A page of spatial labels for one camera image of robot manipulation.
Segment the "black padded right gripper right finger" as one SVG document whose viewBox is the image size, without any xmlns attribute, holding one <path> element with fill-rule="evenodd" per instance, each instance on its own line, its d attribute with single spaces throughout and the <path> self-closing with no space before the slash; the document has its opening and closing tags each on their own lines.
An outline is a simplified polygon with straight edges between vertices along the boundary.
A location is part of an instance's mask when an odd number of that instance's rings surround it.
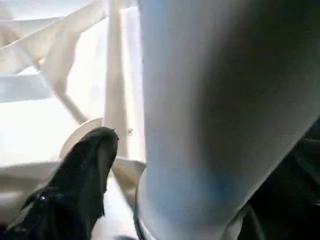
<svg viewBox="0 0 320 240">
<path fill-rule="evenodd" d="M 250 199 L 265 240 L 320 238 L 320 144 L 299 142 Z"/>
</svg>

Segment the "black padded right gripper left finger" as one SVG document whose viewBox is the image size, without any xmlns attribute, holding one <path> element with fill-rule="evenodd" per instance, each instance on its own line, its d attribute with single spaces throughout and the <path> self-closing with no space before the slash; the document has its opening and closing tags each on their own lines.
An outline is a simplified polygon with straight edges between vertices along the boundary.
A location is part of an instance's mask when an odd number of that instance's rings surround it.
<svg viewBox="0 0 320 240">
<path fill-rule="evenodd" d="M 104 194 L 119 137 L 97 127 L 66 154 L 49 181 L 25 200 L 0 232 L 2 240 L 89 240 L 105 214 Z"/>
</svg>

